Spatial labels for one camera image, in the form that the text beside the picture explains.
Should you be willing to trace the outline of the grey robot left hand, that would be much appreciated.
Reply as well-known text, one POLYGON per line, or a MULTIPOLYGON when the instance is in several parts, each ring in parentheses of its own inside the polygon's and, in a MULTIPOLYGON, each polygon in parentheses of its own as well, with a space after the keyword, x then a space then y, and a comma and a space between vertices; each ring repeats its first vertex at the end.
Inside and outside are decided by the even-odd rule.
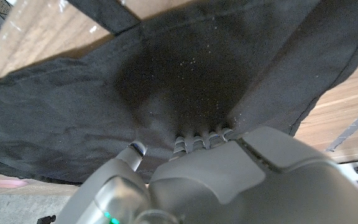
POLYGON ((176 140, 173 157, 145 184, 133 142, 94 172, 57 223, 358 223, 358 188, 324 154, 261 127, 176 140))

